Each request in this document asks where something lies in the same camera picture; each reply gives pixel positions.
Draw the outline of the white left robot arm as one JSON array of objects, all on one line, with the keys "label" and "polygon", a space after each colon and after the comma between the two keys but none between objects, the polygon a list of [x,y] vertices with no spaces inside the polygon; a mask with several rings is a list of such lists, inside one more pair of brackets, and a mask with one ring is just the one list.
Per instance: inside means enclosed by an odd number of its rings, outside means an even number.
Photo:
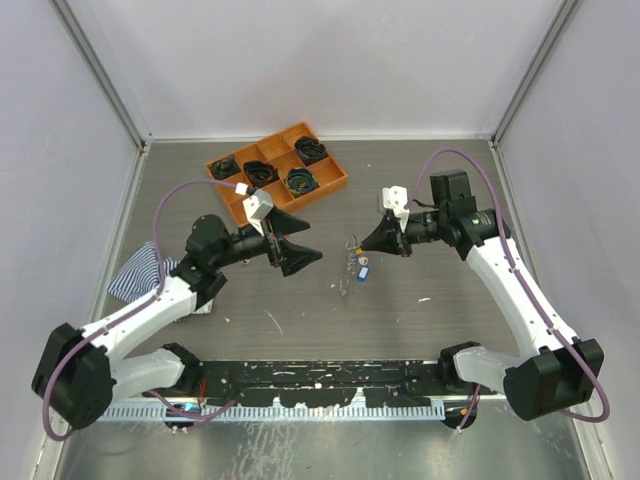
[{"label": "white left robot arm", "polygon": [[222,270],[228,265],[266,256],[283,276],[291,276],[320,260],[321,252],[287,238],[309,227],[276,207],[234,233],[217,215],[199,217],[185,256],[159,286],[107,318],[81,328],[64,323],[51,332],[31,382],[42,413],[55,411],[81,430],[128,397],[165,388],[178,396],[194,393],[200,361],[184,347],[167,344],[138,357],[132,351],[212,301],[226,282]]}]

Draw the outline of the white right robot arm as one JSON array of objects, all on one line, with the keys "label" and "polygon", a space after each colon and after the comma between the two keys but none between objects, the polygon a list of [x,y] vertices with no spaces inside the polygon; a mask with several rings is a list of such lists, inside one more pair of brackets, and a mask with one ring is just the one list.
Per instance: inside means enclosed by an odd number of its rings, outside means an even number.
[{"label": "white right robot arm", "polygon": [[444,390],[459,394],[471,384],[505,395],[526,421],[587,402],[604,361],[594,340],[582,340],[554,310],[524,265],[508,226],[493,208],[481,210],[468,175],[452,170],[431,176],[433,205],[412,213],[408,191],[380,194],[382,220],[361,250],[409,257],[414,246],[442,241],[487,287],[516,341],[516,357],[474,341],[445,348],[438,359]]}]

